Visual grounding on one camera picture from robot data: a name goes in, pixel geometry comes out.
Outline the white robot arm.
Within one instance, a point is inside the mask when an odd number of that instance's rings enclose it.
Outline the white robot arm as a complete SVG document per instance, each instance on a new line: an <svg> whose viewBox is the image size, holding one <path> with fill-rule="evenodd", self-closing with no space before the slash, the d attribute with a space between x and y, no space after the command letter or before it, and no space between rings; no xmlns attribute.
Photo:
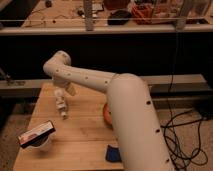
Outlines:
<svg viewBox="0 0 213 171"><path fill-rule="evenodd" d="M124 171L175 171L144 80L129 73L73 67L64 51L46 61L43 70L59 87L69 89L75 83L106 95Z"/></svg>

